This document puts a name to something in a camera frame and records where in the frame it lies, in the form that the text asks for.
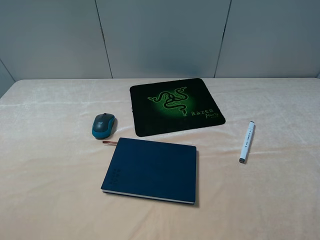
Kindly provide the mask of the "blue grey wireless mouse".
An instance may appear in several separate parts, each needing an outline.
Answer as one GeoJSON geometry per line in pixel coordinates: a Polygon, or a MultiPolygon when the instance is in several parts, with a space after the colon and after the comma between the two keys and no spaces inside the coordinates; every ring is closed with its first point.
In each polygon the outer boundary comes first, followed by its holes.
{"type": "Polygon", "coordinates": [[[106,139],[112,133],[115,116],[110,113],[98,114],[92,124],[91,133],[96,139],[106,139]]]}

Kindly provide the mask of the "black green Razer mouse pad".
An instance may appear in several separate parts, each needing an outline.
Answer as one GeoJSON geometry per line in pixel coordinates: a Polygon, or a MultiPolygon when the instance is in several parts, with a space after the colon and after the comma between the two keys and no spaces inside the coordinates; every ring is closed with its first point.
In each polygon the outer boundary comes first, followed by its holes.
{"type": "Polygon", "coordinates": [[[135,133],[148,137],[223,125],[226,122],[201,78],[130,87],[135,133]]]}

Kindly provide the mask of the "dark blue notebook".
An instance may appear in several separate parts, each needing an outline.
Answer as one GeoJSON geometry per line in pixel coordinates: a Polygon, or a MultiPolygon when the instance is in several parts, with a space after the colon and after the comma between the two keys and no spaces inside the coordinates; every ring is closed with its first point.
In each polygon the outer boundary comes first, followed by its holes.
{"type": "Polygon", "coordinates": [[[104,193],[194,204],[197,148],[121,137],[105,178],[104,193]]]}

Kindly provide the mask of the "white grey marker pen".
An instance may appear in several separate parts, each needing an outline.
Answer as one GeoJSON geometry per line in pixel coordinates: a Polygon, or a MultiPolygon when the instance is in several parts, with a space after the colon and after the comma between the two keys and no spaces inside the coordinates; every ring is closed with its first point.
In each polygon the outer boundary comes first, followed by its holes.
{"type": "Polygon", "coordinates": [[[254,134],[254,129],[255,129],[255,123],[253,121],[250,121],[248,125],[248,129],[246,131],[244,142],[242,145],[240,157],[239,157],[239,162],[241,164],[245,164],[247,161],[249,149],[250,149],[253,134],[254,134]]]}

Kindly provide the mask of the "brown ribbon bookmark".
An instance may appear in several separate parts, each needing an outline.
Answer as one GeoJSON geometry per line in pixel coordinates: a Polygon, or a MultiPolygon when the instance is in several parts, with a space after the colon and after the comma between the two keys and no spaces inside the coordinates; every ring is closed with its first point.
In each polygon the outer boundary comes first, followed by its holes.
{"type": "Polygon", "coordinates": [[[112,145],[117,145],[118,144],[117,141],[109,141],[109,140],[103,140],[102,143],[103,144],[112,144],[112,145]]]}

